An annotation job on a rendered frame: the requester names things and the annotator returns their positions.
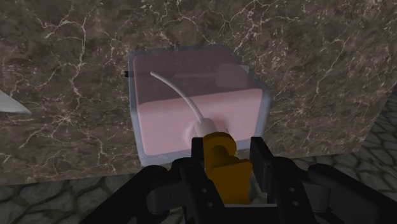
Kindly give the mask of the pale grey pointed blade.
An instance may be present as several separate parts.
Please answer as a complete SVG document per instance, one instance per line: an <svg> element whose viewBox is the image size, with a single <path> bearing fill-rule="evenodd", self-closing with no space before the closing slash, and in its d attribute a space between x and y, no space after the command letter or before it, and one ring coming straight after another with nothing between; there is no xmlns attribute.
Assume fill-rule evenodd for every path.
<svg viewBox="0 0 397 224"><path fill-rule="evenodd" d="M0 90L0 112L31 114L24 105L4 93L2 90Z"/></svg>

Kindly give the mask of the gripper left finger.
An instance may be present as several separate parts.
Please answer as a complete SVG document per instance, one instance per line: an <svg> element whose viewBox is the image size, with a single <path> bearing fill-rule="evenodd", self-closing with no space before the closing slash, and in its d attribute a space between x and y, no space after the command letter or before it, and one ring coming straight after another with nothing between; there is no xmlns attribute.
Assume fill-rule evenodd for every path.
<svg viewBox="0 0 397 224"><path fill-rule="evenodd" d="M187 205L188 190L181 166L189 161L179 158L172 162L170 170L159 165L143 168L80 224L161 224L171 209Z"/></svg>

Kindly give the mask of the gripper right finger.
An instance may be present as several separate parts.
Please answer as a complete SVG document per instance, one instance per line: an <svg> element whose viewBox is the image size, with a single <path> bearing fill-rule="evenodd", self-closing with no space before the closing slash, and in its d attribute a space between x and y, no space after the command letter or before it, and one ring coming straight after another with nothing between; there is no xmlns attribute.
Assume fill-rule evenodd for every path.
<svg viewBox="0 0 397 224"><path fill-rule="evenodd" d="M326 164L305 171L252 137L249 159L279 224L397 224L397 202Z"/></svg>

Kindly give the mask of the white tool with orange handle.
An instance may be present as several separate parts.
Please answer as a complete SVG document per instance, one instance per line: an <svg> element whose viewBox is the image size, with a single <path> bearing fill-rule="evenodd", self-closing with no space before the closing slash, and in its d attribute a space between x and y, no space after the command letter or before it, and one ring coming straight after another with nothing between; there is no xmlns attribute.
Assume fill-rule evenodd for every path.
<svg viewBox="0 0 397 224"><path fill-rule="evenodd" d="M248 159L235 156L237 143L233 137L226 132L220 132L214 122L204 117L190 97L175 84L157 73L151 72L150 75L176 91L197 117L198 123L194 129L198 137L202 138L205 174L214 183L222 202L249 204L249 180L253 165Z"/></svg>

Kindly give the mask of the pink translucent square container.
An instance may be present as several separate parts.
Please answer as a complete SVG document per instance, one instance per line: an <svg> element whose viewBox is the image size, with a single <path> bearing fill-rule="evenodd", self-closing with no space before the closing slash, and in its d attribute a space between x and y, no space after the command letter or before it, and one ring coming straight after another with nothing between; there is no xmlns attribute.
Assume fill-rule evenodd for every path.
<svg viewBox="0 0 397 224"><path fill-rule="evenodd" d="M272 100L261 82L227 47L219 45L158 48L129 53L130 115L139 160L143 166L163 165L190 156L198 118L186 101L151 73L177 86L229 133L238 150L261 137Z"/></svg>

